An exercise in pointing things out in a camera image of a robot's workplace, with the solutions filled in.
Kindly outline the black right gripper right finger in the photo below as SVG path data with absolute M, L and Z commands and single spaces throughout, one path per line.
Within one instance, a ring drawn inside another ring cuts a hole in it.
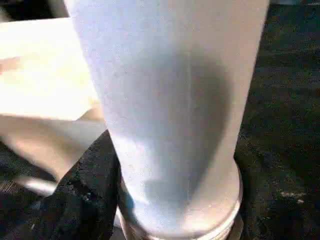
M 243 181 L 244 240 L 318 240 L 320 197 L 272 151 L 245 139 L 234 159 Z

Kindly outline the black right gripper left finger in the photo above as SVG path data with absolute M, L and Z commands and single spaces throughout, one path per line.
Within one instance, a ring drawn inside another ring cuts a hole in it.
M 39 240 L 108 240 L 112 236 L 121 180 L 108 131 L 103 132 L 41 205 Z

